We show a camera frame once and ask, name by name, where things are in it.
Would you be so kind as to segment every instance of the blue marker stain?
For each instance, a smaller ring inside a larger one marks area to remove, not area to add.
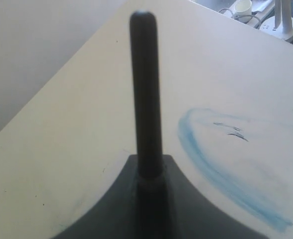
[[[221,193],[231,199],[238,206],[259,220],[265,222],[278,232],[283,233],[287,227],[293,226],[292,221],[277,212],[274,208],[274,203],[262,195],[261,192],[254,187],[247,185],[243,182],[243,180],[228,172],[222,166],[215,163],[211,158],[208,158],[201,146],[198,144],[191,126],[191,116],[194,113],[201,112],[204,114],[209,112],[215,117],[225,119],[243,120],[243,118],[218,114],[210,109],[191,109],[180,119],[178,123],[178,137],[180,143],[184,151],[200,170],[203,176],[205,176],[205,178],[213,186],[215,186]],[[203,125],[209,124],[206,119],[207,117],[203,117],[203,121],[201,121]],[[239,128],[220,122],[214,122],[212,124],[216,126],[225,126],[235,130],[234,132],[228,133],[228,135],[235,135],[241,139],[244,139],[248,143],[248,140],[245,139],[242,134],[239,134],[241,131]]]

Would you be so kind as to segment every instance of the white stand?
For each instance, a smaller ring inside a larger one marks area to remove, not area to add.
[[[281,40],[293,41],[293,18],[291,2],[275,1],[275,16],[268,18],[260,26],[260,30]]]

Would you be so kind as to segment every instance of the black cylindrical post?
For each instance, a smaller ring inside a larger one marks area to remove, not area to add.
[[[162,139],[155,16],[137,11],[130,19],[139,176],[162,174]]]

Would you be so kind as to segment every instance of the table surface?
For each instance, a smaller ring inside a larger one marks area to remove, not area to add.
[[[135,153],[136,9],[158,20],[164,153],[220,209],[293,239],[293,45],[186,0],[129,0],[0,132],[0,239],[64,230]]]

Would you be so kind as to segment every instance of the white wall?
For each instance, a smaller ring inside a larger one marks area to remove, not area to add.
[[[123,2],[0,0],[0,130]]]

